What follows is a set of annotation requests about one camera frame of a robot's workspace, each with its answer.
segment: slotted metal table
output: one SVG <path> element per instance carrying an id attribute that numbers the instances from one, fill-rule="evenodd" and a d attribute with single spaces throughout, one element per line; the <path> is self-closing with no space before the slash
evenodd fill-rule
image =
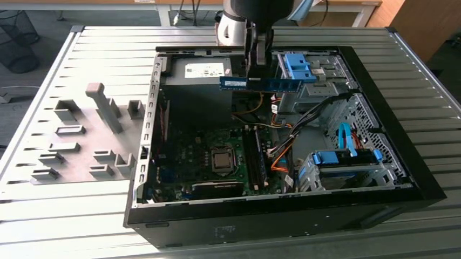
<path id="1" fill-rule="evenodd" d="M 49 138 L 33 132 L 57 119 L 49 116 L 53 99 L 68 99 L 76 87 L 84 91 L 89 81 L 101 81 L 108 97 L 144 100 L 155 47 L 215 45 L 215 30 L 74 27 L 0 161 L 2 258 L 461 257 L 459 104 L 386 29 L 276 28 L 274 41 L 354 47 L 447 199 L 363 231 L 157 251 L 123 227 L 128 180 L 33 186 L 24 165 L 37 152 L 24 147 Z"/>

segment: ram slot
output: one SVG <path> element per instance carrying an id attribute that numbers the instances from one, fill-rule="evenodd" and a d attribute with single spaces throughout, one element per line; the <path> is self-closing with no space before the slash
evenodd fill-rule
<path id="1" fill-rule="evenodd" d="M 264 156 L 260 149 L 259 135 L 255 129 L 244 128 L 241 133 L 245 170 L 249 187 L 253 190 L 267 186 L 267 173 L 264 165 Z"/>

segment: wire mesh trash bin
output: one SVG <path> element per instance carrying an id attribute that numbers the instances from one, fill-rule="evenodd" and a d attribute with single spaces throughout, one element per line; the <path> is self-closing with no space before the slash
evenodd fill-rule
<path id="1" fill-rule="evenodd" d="M 0 26 L 17 27 L 20 33 L 24 35 L 25 41 L 29 44 L 36 43 L 40 39 L 25 11 L 0 10 Z"/>
<path id="2" fill-rule="evenodd" d="M 16 26 L 0 25 L 0 63 L 12 73 L 26 73 L 38 66 L 38 59 Z"/>

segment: green circuit board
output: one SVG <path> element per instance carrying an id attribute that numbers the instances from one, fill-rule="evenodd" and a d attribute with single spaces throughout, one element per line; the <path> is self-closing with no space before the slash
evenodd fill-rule
<path id="1" fill-rule="evenodd" d="M 259 130 L 260 147 L 271 147 L 270 132 Z M 191 185 L 208 181 L 236 181 L 244 184 L 241 196 L 275 194 L 280 191 L 280 180 L 276 173 L 268 174 L 268 185 L 255 190 L 248 183 L 244 161 L 241 128 L 212 129 L 183 132 L 171 130 L 165 163 L 159 167 L 157 182 L 153 190 L 161 202 L 184 201 L 191 198 Z M 229 173 L 213 172 L 211 153 L 225 150 L 232 154 L 233 170 Z"/>

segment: gray plastic block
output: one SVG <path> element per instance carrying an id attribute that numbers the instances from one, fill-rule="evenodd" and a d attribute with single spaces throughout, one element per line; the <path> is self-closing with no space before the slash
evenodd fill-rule
<path id="1" fill-rule="evenodd" d="M 38 156 L 38 161 L 45 165 L 57 165 L 65 161 L 57 152 L 49 152 Z"/>
<path id="2" fill-rule="evenodd" d="M 108 162 L 115 160 L 115 153 L 109 149 L 101 149 L 93 151 L 93 158 L 97 162 Z"/>
<path id="3" fill-rule="evenodd" d="M 65 135 L 81 135 L 86 132 L 82 125 L 72 125 L 72 126 L 60 126 L 56 128 L 56 135 L 65 136 Z"/>
<path id="4" fill-rule="evenodd" d="M 58 151 L 76 152 L 78 150 L 80 150 L 80 145 L 76 142 L 52 143 L 48 148 L 49 152 L 58 152 Z"/>
<path id="5" fill-rule="evenodd" d="M 6 104 L 9 103 L 10 100 L 10 95 L 0 89 L 0 104 Z"/>
<path id="6" fill-rule="evenodd" d="M 133 155 L 128 154 L 128 161 L 125 162 L 121 156 L 117 154 L 115 158 L 115 168 L 119 170 L 123 176 L 129 176 L 132 168 L 135 167 L 136 160 Z"/>
<path id="7" fill-rule="evenodd" d="M 108 165 L 92 165 L 89 166 L 88 172 L 94 178 L 105 178 L 113 175 L 113 171 Z"/>
<path id="8" fill-rule="evenodd" d="M 120 110 L 116 106 L 115 100 L 112 98 L 107 98 L 109 108 L 112 109 L 112 112 L 115 113 L 115 116 L 119 118 L 120 117 Z"/>
<path id="9" fill-rule="evenodd" d="M 93 99 L 100 116 L 104 118 L 109 129 L 113 133 L 120 133 L 123 130 L 121 124 L 117 121 L 116 113 L 113 112 L 111 104 L 104 96 L 104 85 L 101 83 L 89 83 L 85 94 Z"/>
<path id="10" fill-rule="evenodd" d="M 52 168 L 36 169 L 32 171 L 30 177 L 37 181 L 56 180 L 58 173 Z"/>
<path id="11" fill-rule="evenodd" d="M 58 100 L 54 106 L 54 114 L 61 121 L 76 121 L 73 112 L 80 110 L 73 100 Z"/>
<path id="12" fill-rule="evenodd" d="M 132 120 L 144 118 L 144 106 L 140 100 L 131 100 L 127 110 Z"/>

